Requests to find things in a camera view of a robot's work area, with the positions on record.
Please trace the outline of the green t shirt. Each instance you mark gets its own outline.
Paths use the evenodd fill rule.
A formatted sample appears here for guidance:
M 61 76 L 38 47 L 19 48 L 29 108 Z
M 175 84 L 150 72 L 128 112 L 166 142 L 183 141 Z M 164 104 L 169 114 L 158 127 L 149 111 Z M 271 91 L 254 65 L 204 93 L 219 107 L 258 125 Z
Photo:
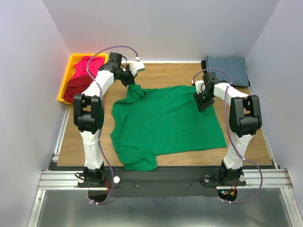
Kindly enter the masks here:
M 128 87 L 126 97 L 113 104 L 113 147 L 127 171 L 152 171 L 156 157 L 186 151 L 226 147 L 215 110 L 199 111 L 195 88 Z

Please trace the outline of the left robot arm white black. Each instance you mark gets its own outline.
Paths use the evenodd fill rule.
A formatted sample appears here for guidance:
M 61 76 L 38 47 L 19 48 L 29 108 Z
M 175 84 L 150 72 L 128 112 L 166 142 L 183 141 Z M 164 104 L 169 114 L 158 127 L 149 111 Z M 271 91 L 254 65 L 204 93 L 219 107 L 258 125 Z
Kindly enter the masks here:
M 82 172 L 76 172 L 78 187 L 103 187 L 108 184 L 104 175 L 104 159 L 100 136 L 105 118 L 104 94 L 116 80 L 127 86 L 134 82 L 139 68 L 136 64 L 123 66 L 122 54 L 111 52 L 109 60 L 102 65 L 89 87 L 74 96 L 73 121 L 84 146 L 85 162 Z

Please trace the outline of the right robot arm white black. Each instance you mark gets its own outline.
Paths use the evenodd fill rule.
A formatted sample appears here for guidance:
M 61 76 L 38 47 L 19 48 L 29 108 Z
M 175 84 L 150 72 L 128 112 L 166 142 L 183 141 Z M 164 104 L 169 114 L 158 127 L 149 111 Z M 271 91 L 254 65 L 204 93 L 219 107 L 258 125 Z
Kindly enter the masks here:
M 193 97 L 198 110 L 214 104 L 214 98 L 224 101 L 225 127 L 230 141 L 227 154 L 218 173 L 220 183 L 230 183 L 242 178 L 243 161 L 249 142 L 262 126 L 260 101 L 257 95 L 238 91 L 232 85 L 216 77 L 215 69 L 203 75 L 202 80 L 192 79 L 196 88 Z

